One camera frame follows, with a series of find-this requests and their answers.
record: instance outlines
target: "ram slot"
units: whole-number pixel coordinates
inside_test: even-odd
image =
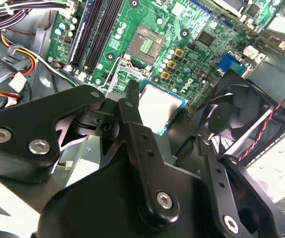
[[[106,41],[114,26],[123,0],[113,0],[106,9],[104,18],[100,24],[96,38],[86,58],[84,69],[86,73],[91,74],[101,57],[102,51],[105,48]]]
[[[91,37],[93,36],[95,25],[103,9],[103,3],[103,0],[94,1],[94,6],[91,9],[91,13],[88,18],[88,21],[86,22],[84,32],[80,37],[80,40],[78,41],[79,45],[75,51],[75,56],[71,63],[74,68],[78,68],[82,62],[82,59],[84,58],[86,48],[88,47],[89,39],[91,39]]]

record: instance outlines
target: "computer fan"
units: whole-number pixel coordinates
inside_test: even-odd
[[[234,71],[228,71],[194,113],[200,135],[211,139],[217,154],[240,156],[256,139],[262,121],[277,103]],[[258,145],[285,129],[285,110],[276,112]]]

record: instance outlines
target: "black mechanical arm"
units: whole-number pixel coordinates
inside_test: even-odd
[[[163,162],[138,84],[126,92],[115,102],[83,85],[0,111],[0,176],[19,182],[46,180],[60,151],[102,139],[100,169],[50,200],[38,238],[285,238],[285,216],[236,158],[215,157],[187,110],[168,134],[172,154],[190,157],[197,175]]]

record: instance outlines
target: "motherboard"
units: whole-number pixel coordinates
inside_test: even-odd
[[[71,0],[48,61],[102,91],[152,81],[196,108],[229,69],[246,77],[266,56],[259,36],[284,0]]]

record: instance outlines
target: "red and black wire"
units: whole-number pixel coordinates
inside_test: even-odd
[[[239,159],[238,159],[239,161],[241,161],[243,158],[245,158],[249,154],[249,152],[253,150],[253,148],[256,146],[258,141],[261,139],[261,136],[262,136],[263,132],[266,130],[268,122],[272,119],[274,113],[282,106],[283,103],[285,103],[285,99],[276,106],[276,108],[271,112],[271,114],[264,121],[263,126],[262,126],[261,130],[259,131],[256,140],[251,144],[249,149],[247,149],[245,151],[245,153],[242,156],[239,157]]]

